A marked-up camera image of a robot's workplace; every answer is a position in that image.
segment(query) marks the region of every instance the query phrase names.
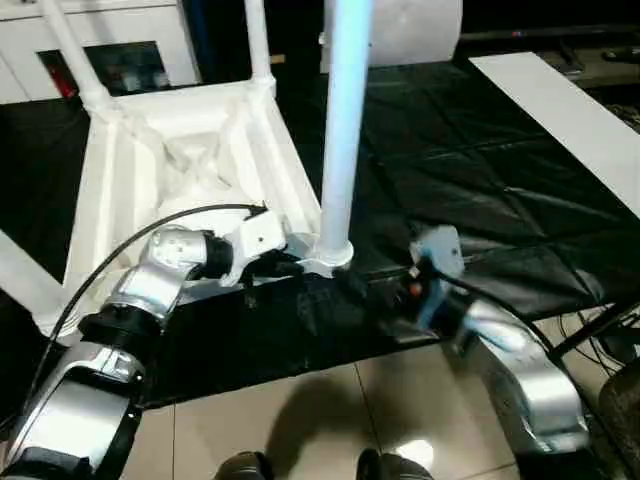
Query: tiled floor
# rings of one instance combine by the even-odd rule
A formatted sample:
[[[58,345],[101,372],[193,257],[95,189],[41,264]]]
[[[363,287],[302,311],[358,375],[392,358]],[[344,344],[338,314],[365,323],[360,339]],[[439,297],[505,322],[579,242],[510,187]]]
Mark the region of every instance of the tiled floor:
[[[557,319],[539,325],[562,339]],[[563,327],[571,333],[578,320]],[[576,353],[567,363],[595,396],[602,368]],[[280,479],[352,480],[365,448],[389,452],[418,439],[433,449],[436,480],[519,478],[479,378],[439,346],[146,412],[123,478],[209,480],[225,459],[254,450]]]

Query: black plastic sheet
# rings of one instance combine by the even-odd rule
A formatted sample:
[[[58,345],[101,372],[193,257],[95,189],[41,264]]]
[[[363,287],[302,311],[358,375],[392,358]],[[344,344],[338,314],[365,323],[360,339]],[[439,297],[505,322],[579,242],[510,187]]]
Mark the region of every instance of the black plastic sheet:
[[[282,114],[318,195],[326,86],[324,77],[278,85]],[[11,145],[6,175],[24,185],[3,187],[2,228],[60,278],[86,115],[52,101],[3,107],[0,122],[9,126],[2,129]],[[411,239],[443,223],[460,233],[464,279],[527,320],[638,291],[640,221],[471,65],[372,70],[351,222],[353,270],[384,282],[407,265]],[[394,342],[375,312],[332,281],[285,280],[255,294],[255,308],[235,293],[176,311],[147,379],[148,407],[427,343]],[[13,322],[28,321],[25,312],[0,315],[0,337]],[[7,348],[37,356],[41,344],[27,337]],[[28,374],[26,367],[3,368],[0,381]]]

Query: black cable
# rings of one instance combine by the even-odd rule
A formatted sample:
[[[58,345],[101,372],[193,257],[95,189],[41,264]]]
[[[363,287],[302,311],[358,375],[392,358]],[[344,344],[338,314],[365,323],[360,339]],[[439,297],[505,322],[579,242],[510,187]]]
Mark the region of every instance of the black cable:
[[[578,312],[578,318],[580,319],[580,322],[582,323],[582,326],[587,325],[591,321],[591,319],[587,320],[585,318],[585,316],[582,314],[582,312]],[[591,344],[591,348],[593,348],[593,351],[595,352],[595,354],[598,357],[599,361],[602,362],[602,357],[604,356],[611,363],[614,363],[618,367],[624,367],[624,363],[619,362],[618,360],[613,358],[611,355],[609,355],[607,352],[605,352],[604,348],[602,348],[602,345],[600,345],[599,343],[596,343],[596,341],[593,339],[593,337],[589,337],[589,344]],[[611,373],[610,373],[611,371],[613,371],[613,373],[616,373],[616,371],[611,367],[607,367],[607,368],[605,368],[605,370],[607,370],[607,375],[609,375],[609,376],[611,376]]]
[[[567,334],[566,329],[564,328],[564,323],[563,323],[563,317],[562,315],[560,315],[558,317],[558,330],[560,330],[560,334],[562,335],[562,337],[566,340],[567,337],[569,336]],[[604,372],[610,377],[611,373],[610,373],[610,368],[607,367],[603,362],[600,362],[598,360],[596,360],[595,358],[593,358],[591,355],[587,354],[586,352],[580,350],[578,347],[576,347],[574,349],[576,351],[576,353],[582,355],[584,358],[586,358],[587,360],[589,360],[590,362],[595,363],[596,365],[598,365],[599,367],[602,367],[602,369],[604,370]]]
[[[55,326],[53,327],[53,330],[51,331],[51,335],[49,336],[49,341],[47,342],[47,346],[44,349],[42,357],[40,358],[40,362],[38,363],[38,367],[36,368],[36,373],[33,376],[31,385],[29,386],[29,390],[27,392],[27,396],[22,407],[23,412],[26,410],[31,398],[33,398],[33,394],[35,393],[40,377],[42,376],[42,372],[47,362],[47,358],[51,354],[51,349],[53,348],[53,345],[55,344],[56,339],[58,338],[58,335],[60,334],[60,331],[64,326],[64,323],[67,321],[67,318],[69,318],[69,315],[71,315],[71,312],[75,308],[80,298],[85,294],[85,292],[89,289],[89,287],[93,284],[93,282],[95,282],[98,276],[109,266],[109,264],[112,261],[114,261],[129,246],[131,246],[131,244],[133,244],[135,241],[139,240],[140,238],[144,237],[148,233],[152,232],[156,228],[161,227],[162,225],[166,225],[167,223],[173,220],[177,220],[178,218],[187,217],[189,215],[195,215],[196,213],[209,212],[212,210],[248,210],[250,217],[253,217],[259,213],[264,212],[265,208],[259,207],[256,205],[233,203],[233,204],[226,204],[226,205],[205,205],[203,207],[196,207],[196,208],[191,208],[189,210],[183,210],[181,212],[167,215],[166,217],[161,218],[160,220],[156,220],[155,222],[138,230],[136,233],[134,233],[125,241],[123,241],[120,245],[118,245],[118,247],[116,247],[116,249],[113,250],[113,252],[111,252],[109,256],[105,258],[103,262],[100,265],[98,265],[98,267],[93,272],[91,272],[91,274],[82,283],[82,285],[80,285],[80,288],[78,288],[78,290],[76,290],[76,292],[73,294],[73,296],[71,297],[71,300],[69,300],[69,303],[67,303],[67,306],[64,308],[64,310],[62,311],[62,314],[58,318],[58,321],[56,322]]]

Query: silver robot arm segment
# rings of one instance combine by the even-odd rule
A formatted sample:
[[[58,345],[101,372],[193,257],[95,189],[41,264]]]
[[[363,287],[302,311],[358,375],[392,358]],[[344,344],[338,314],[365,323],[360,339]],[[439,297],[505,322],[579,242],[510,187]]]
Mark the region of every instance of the silver robot arm segment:
[[[142,414],[146,366],[185,281],[221,278],[233,264],[232,243],[211,232],[157,230],[31,399],[0,478],[118,478]]]

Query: white pole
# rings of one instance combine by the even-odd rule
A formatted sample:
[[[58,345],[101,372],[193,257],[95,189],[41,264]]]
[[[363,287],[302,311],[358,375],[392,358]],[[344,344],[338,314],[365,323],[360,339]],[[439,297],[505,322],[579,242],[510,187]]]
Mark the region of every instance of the white pole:
[[[65,290],[0,230],[0,288],[25,307],[38,327],[50,327],[69,300]]]
[[[58,39],[60,51],[80,88],[82,103],[88,110],[108,106],[111,101],[109,92],[98,80],[87,54],[71,30],[71,25],[60,9],[57,0],[40,0],[40,8],[53,34]]]
[[[269,39],[263,0],[244,0],[251,53],[252,79],[260,84],[273,86],[275,79],[271,75]]]
[[[329,264],[353,254],[349,220],[367,81],[373,0],[336,0],[331,32],[322,221],[316,256]]]

